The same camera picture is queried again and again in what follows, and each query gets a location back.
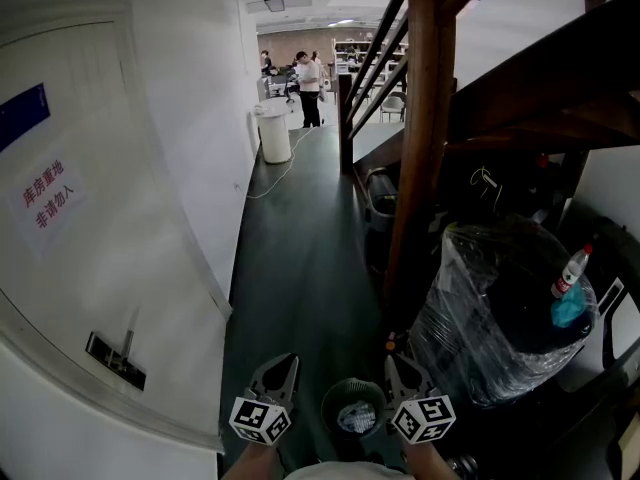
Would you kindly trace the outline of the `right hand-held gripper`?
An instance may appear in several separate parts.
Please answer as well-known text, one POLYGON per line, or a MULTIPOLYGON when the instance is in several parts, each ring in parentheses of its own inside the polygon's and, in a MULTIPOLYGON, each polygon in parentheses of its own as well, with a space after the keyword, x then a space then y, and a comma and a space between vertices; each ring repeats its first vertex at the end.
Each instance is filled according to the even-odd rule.
MULTIPOLYGON (((434 385, 429 373, 405 355, 389 354, 384 363, 389 400, 405 400, 407 395, 428 395, 434 385)), ((441 439, 456 421, 448 395, 403 401, 391 424, 408 444, 441 439)))

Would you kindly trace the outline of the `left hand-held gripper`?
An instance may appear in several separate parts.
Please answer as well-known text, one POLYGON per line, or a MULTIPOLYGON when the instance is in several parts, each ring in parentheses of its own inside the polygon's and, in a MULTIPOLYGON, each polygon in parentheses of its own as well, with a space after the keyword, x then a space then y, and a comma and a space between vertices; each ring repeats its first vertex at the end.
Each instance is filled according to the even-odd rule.
POLYGON ((235 399, 229 424, 243 440, 274 446, 291 427, 290 412, 300 377, 300 359, 285 353, 259 366, 248 390, 235 399))

